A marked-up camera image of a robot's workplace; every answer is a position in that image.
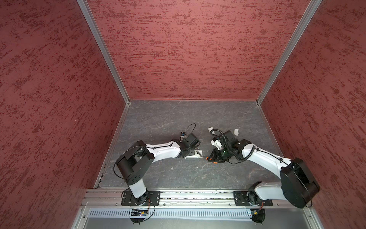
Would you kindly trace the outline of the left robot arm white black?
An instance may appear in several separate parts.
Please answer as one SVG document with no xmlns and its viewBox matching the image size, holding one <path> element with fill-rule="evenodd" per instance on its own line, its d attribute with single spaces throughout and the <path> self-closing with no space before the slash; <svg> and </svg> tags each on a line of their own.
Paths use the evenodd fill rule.
<svg viewBox="0 0 366 229">
<path fill-rule="evenodd" d="M 124 180 L 136 201 L 143 201 L 148 195 L 143 177 L 150 166 L 170 158 L 200 159 L 203 154 L 198 148 L 200 143 L 193 133 L 162 144 L 137 141 L 118 157 L 113 165 L 113 172 Z"/>
</svg>

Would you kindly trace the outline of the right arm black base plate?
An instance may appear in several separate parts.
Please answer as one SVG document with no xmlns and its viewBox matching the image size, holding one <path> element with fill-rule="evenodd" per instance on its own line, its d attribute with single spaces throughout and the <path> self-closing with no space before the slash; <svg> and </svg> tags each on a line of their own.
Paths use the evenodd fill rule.
<svg viewBox="0 0 366 229">
<path fill-rule="evenodd" d="M 236 206 L 242 207 L 261 207 L 261 206 L 273 206 L 273 202 L 270 199 L 261 200 L 254 191 L 234 191 L 234 201 Z"/>
</svg>

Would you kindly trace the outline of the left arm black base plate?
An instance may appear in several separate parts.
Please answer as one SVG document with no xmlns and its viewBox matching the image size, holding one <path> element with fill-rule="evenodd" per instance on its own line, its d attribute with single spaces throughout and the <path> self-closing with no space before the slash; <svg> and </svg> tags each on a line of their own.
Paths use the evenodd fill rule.
<svg viewBox="0 0 366 229">
<path fill-rule="evenodd" d="M 132 192 L 127 189 L 121 194 L 122 206 L 158 206 L 160 201 L 160 191 L 147 191 L 141 197 L 136 198 Z"/>
</svg>

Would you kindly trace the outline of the white remote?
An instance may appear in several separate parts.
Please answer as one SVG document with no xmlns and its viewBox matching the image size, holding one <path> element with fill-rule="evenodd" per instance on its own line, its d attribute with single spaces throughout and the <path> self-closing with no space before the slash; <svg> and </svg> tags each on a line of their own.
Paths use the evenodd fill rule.
<svg viewBox="0 0 366 229">
<path fill-rule="evenodd" d="M 195 158 L 195 159 L 203 158 L 202 150 L 192 149 L 185 158 Z"/>
</svg>

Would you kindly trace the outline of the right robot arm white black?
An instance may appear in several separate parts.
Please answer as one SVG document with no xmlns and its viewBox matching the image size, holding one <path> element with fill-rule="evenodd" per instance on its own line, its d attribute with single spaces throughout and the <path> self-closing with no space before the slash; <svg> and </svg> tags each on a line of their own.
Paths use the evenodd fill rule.
<svg viewBox="0 0 366 229">
<path fill-rule="evenodd" d="M 212 163 L 235 164 L 254 162 L 276 175 L 278 182 L 257 181 L 248 188 L 245 200 L 252 206 L 259 206 L 266 200 L 286 200 L 297 208 L 311 207 L 312 199 L 320 192 L 314 175 L 300 158 L 288 159 L 266 151 L 248 140 L 239 141 L 231 132 L 219 129 L 210 130 L 214 138 L 214 150 L 207 158 Z"/>
</svg>

